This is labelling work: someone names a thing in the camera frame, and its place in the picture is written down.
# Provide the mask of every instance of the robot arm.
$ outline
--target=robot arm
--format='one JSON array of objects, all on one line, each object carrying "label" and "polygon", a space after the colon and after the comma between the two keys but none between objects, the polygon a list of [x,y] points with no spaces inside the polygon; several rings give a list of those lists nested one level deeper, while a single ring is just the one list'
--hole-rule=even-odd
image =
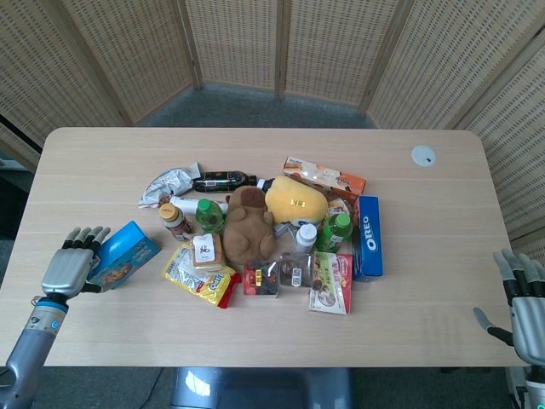
[{"label": "robot arm", "polygon": [[96,252],[110,228],[74,229],[56,251],[43,277],[45,297],[36,302],[6,367],[14,374],[12,385],[0,387],[2,409],[30,408],[37,391],[37,375],[68,313],[66,302],[80,292],[101,292],[86,282]]},{"label": "robot arm", "polygon": [[545,268],[526,254],[516,257],[511,250],[494,253],[494,260],[508,298],[513,332],[496,327],[480,308],[473,310],[475,318],[531,366],[526,377],[530,403],[545,407]]}]

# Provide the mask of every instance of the stuffed animal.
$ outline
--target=stuffed animal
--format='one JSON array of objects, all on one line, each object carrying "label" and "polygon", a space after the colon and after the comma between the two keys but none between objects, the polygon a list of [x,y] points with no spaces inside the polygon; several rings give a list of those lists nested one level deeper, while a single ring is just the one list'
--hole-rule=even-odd
[{"label": "stuffed animal", "polygon": [[287,176],[274,179],[265,202],[275,223],[290,222],[297,227],[320,223],[328,208],[327,199],[321,192]]},{"label": "stuffed animal", "polygon": [[273,214],[267,211],[265,194],[258,187],[242,186],[227,196],[223,249],[227,259],[244,264],[268,259],[276,242]]}]

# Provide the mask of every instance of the blue oreo box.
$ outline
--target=blue oreo box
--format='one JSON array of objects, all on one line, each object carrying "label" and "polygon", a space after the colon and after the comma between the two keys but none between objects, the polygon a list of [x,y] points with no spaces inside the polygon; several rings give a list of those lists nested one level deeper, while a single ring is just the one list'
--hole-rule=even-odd
[{"label": "blue oreo box", "polygon": [[129,222],[102,244],[98,265],[87,281],[100,285],[103,291],[113,290],[160,251],[135,222]]},{"label": "blue oreo box", "polygon": [[378,279],[384,274],[378,198],[360,196],[355,217],[359,229],[353,230],[353,279],[357,281]]}]

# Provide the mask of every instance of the yellow pillow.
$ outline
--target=yellow pillow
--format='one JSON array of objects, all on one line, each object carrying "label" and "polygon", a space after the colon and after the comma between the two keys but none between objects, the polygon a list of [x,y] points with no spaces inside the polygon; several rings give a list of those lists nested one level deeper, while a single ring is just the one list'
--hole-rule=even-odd
[{"label": "yellow pillow", "polygon": [[297,227],[320,223],[328,206],[321,192],[287,176],[274,179],[265,195],[265,203],[275,223],[291,222]]}]

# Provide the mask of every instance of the gray carpet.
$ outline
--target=gray carpet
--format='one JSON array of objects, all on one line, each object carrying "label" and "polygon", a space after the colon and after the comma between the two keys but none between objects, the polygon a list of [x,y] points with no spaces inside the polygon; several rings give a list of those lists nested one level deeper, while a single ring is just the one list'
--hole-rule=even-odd
[{"label": "gray carpet", "polygon": [[[294,97],[275,101],[272,93],[207,85],[177,96],[140,126],[372,128],[373,124],[350,107]],[[0,278],[12,244],[0,240]],[[159,371],[46,367],[34,408],[139,408]],[[171,368],[161,373],[145,408],[168,407],[173,375]],[[355,408],[369,409],[511,407],[503,369],[463,369],[450,374],[433,368],[353,370],[353,402]],[[259,407],[259,402],[252,407]]]}]

